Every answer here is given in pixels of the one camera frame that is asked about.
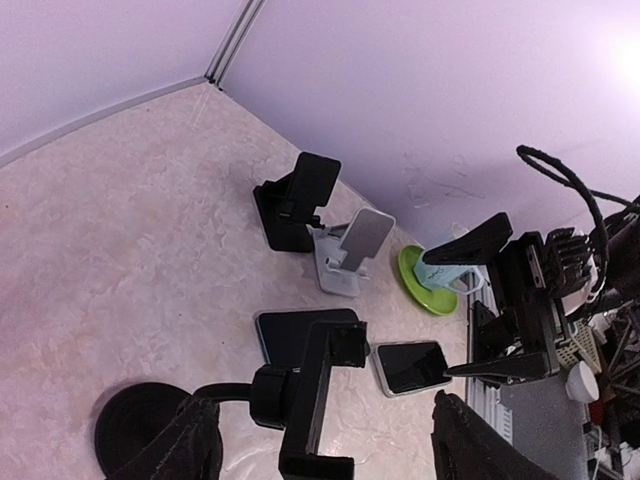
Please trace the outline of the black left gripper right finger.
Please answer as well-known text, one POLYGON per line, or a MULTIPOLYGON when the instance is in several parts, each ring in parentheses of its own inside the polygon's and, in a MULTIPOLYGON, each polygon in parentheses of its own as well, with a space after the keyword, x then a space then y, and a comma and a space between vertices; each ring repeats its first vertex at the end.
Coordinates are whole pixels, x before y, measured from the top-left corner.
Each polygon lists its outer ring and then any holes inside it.
POLYGON ((464 400, 443 390, 435 396, 431 442, 438 479, 553 479, 519 453, 464 400))

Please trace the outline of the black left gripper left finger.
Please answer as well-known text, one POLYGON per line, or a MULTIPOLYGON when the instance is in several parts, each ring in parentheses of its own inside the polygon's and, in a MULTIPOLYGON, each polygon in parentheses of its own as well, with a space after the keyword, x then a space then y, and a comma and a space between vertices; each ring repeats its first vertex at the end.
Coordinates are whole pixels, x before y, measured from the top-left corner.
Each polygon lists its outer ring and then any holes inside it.
POLYGON ((108 479, 219 479, 223 443, 220 405, 190 400, 184 410, 142 451, 108 479))

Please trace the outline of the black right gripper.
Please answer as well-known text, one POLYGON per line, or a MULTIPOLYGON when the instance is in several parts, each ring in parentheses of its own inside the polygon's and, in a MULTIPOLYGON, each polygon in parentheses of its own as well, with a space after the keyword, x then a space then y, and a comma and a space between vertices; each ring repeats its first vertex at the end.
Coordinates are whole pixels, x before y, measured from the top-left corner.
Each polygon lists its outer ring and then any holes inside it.
POLYGON ((500 212, 422 254, 426 265, 486 265, 494 258, 488 273, 495 306, 483 302, 494 316, 486 313, 481 321, 476 337, 479 356, 474 363, 449 367, 447 377, 507 385, 542 380, 560 371, 557 326, 566 322, 546 288, 542 237, 525 233, 509 242, 512 234, 509 216, 500 212))

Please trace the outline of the black round-base phone stand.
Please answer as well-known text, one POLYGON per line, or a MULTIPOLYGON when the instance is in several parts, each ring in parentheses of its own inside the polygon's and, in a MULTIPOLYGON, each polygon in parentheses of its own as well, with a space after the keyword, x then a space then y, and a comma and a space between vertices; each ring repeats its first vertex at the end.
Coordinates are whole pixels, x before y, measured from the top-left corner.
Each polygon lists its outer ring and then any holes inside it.
POLYGON ((351 479, 351 457, 318 452, 331 371, 362 368, 369 346, 359 320, 316 321, 309 330, 300 370, 264 365, 251 383, 205 385, 188 393, 173 385, 144 382, 127 386, 104 405, 95 424, 94 453, 107 478, 148 446, 190 400, 221 405, 246 402, 254 423, 284 433, 278 470, 284 479, 351 479))

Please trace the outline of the white-edged black phone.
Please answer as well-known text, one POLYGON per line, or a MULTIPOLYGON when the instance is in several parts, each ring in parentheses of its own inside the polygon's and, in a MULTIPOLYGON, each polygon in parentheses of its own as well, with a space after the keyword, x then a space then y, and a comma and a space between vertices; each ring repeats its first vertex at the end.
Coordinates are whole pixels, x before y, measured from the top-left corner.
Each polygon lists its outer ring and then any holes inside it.
POLYGON ((382 392, 389 398, 415 394, 451 383, 448 363, 436 341, 381 343, 372 361, 382 392))

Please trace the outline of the teal-edged black phone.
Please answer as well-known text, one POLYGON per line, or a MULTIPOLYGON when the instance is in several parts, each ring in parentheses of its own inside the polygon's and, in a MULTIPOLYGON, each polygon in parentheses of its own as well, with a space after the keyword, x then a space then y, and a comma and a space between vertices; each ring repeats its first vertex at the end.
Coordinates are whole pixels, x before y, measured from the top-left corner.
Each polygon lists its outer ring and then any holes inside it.
POLYGON ((358 316, 347 308, 258 314, 255 326, 265 363, 300 368, 311 325, 320 320, 351 322, 358 316))

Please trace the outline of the silver folding phone stand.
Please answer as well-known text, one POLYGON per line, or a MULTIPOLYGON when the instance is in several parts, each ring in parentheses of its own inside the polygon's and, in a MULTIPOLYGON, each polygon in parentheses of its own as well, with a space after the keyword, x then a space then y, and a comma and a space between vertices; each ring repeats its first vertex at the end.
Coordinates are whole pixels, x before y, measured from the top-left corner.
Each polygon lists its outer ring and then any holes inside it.
POLYGON ((313 229, 320 289, 332 295, 357 297, 360 280, 367 279, 364 261, 377 256, 395 223, 392 215, 362 207, 348 223, 313 229))

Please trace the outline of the black folding phone stand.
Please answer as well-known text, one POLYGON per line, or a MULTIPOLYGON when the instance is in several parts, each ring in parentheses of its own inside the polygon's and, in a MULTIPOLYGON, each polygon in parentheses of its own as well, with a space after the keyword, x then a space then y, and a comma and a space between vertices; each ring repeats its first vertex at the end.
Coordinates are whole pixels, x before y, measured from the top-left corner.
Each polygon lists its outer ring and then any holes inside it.
POLYGON ((309 227, 324 227, 315 211, 329 203, 340 170, 338 160, 301 152, 290 173, 276 181, 266 180, 253 189, 263 231, 272 250, 313 251, 309 227))

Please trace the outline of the light blue cup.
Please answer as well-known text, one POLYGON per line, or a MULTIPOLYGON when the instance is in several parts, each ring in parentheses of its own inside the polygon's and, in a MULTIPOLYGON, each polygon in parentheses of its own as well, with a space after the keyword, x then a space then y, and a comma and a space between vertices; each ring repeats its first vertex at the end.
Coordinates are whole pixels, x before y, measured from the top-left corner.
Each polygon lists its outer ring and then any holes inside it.
POLYGON ((418 283, 427 290, 448 290, 469 296, 483 289, 486 278, 478 266, 427 264, 423 250, 413 267, 418 283))

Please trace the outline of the aluminium front rail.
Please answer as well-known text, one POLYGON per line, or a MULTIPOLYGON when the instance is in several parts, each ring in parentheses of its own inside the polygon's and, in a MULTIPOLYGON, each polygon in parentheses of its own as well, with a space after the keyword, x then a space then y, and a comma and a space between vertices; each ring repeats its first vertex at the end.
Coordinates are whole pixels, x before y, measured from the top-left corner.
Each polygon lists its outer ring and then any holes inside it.
MULTIPOLYGON (((477 308, 476 295, 472 295, 468 300, 467 310, 467 362, 474 363, 479 356, 477 346, 477 334, 481 321, 486 313, 493 317, 493 312, 482 302, 477 308)), ((502 384, 496 376, 480 375, 479 377, 469 377, 465 380, 465 399, 467 404, 493 428, 498 435, 509 445, 513 445, 513 411, 502 404, 501 388, 502 384)))

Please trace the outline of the right aluminium frame post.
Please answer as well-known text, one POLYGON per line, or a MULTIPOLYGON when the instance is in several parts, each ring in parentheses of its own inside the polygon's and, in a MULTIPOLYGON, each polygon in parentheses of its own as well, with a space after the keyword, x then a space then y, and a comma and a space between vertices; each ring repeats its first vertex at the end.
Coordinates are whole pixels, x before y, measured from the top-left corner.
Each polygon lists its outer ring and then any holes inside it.
POLYGON ((206 80, 218 90, 223 89, 222 83, 264 4, 265 0, 244 0, 241 2, 238 12, 206 70, 206 80))

